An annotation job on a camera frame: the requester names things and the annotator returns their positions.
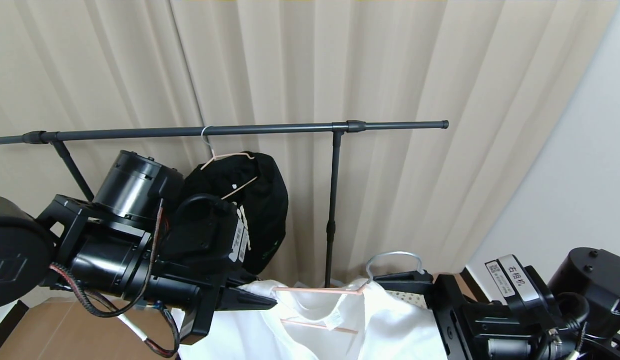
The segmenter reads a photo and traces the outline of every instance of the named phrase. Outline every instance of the clothes rack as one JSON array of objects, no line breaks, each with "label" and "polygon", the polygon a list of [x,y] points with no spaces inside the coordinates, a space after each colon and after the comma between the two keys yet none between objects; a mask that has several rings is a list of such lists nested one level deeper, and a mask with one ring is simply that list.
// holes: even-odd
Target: clothes rack
[{"label": "clothes rack", "polygon": [[[330,211],[326,225],[327,247],[325,259],[325,286],[330,285],[332,276],[332,251],[336,232],[335,212],[337,205],[337,184],[339,182],[339,157],[341,137],[345,133],[359,133],[365,130],[400,130],[400,129],[447,129],[449,122],[444,121],[405,121],[405,122],[364,122],[349,120],[327,123],[285,123],[272,125],[233,125],[207,126],[205,134],[215,135],[252,135],[252,134],[285,134],[285,133],[327,133],[332,132],[332,176],[330,178]],[[138,139],[164,137],[199,137],[204,127],[153,127],[143,129],[110,129],[54,131],[37,130],[22,135],[0,136],[0,145],[5,144],[51,144],[63,160],[75,182],[88,201],[94,199],[88,183],[70,155],[63,142],[87,141],[101,139]]]}]

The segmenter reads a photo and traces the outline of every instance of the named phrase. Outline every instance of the white t-shirt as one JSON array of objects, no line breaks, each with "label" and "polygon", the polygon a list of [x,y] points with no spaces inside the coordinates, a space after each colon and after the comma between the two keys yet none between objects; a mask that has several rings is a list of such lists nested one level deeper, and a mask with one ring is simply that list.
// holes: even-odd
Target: white t-shirt
[{"label": "white t-shirt", "polygon": [[[344,287],[356,290],[365,279]],[[210,334],[194,345],[182,345],[183,360],[446,360],[443,342],[430,310],[387,294],[375,282],[363,294],[272,291],[285,285],[256,281],[241,288],[275,298],[270,310],[217,311]],[[172,313],[180,326],[184,312]],[[282,323],[281,319],[345,328],[339,332]]]}]

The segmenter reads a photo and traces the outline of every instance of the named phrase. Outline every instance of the curtain fold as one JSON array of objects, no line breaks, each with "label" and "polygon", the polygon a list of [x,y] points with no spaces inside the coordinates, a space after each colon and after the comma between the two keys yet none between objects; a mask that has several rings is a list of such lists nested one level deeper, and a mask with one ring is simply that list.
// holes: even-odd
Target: curtain fold
[{"label": "curtain fold", "polygon": [[[458,272],[531,166],[615,1],[0,1],[0,136],[201,125],[450,121],[345,134],[333,278],[382,251]],[[213,136],[272,155],[287,237],[263,276],[320,285],[329,134]],[[118,150],[187,174],[199,138],[68,142],[96,191]],[[0,146],[0,195],[81,193],[51,146]],[[401,257],[377,271],[407,271]]]}]

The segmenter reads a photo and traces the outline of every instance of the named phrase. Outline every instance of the black hanging clothing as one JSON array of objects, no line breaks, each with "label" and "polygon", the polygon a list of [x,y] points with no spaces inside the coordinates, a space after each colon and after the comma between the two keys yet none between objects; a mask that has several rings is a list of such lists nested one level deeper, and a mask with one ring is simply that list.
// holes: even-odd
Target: black hanging clothing
[{"label": "black hanging clothing", "polygon": [[[196,166],[185,179],[180,201],[200,193],[222,198],[257,176],[255,181],[225,200],[237,203],[238,207],[243,205],[252,248],[246,251],[243,268],[258,274],[270,262],[285,237],[287,189],[270,155],[244,153],[255,158],[233,155],[215,160],[203,170],[200,170],[202,164]],[[189,212],[200,214],[206,210],[205,203],[194,203]]]}]

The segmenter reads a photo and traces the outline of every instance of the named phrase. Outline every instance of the white label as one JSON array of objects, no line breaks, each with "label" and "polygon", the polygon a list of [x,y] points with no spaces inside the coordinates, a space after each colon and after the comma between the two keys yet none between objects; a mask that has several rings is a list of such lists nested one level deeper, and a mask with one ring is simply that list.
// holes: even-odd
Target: white label
[{"label": "white label", "polygon": [[241,248],[239,249],[239,260],[243,262],[245,259],[245,248],[248,246],[248,241],[250,241],[250,235],[248,234],[248,228],[243,230],[243,236],[241,237]]},{"label": "white label", "polygon": [[325,323],[325,327],[328,330],[334,330],[338,328],[340,324],[343,324],[343,317],[339,312],[339,309],[334,309],[332,314],[329,314],[325,319],[323,319],[323,323]]},{"label": "white label", "polygon": [[237,258],[239,257],[239,250],[241,249],[241,239],[243,239],[243,222],[239,220],[236,223],[234,240],[232,240],[232,252],[228,256],[233,262],[236,262]]},{"label": "white label", "polygon": [[506,274],[503,273],[503,269],[496,261],[487,262],[485,267],[488,268],[494,283],[499,288],[503,297],[513,296],[515,294],[514,290],[512,290],[512,286],[510,285],[508,278],[506,278]]},{"label": "white label", "polygon": [[499,262],[503,265],[505,273],[508,275],[516,292],[521,296],[523,301],[533,301],[539,298],[538,292],[534,289],[532,282],[527,278],[525,272],[519,265],[518,261],[512,255],[505,255],[499,258]]}]

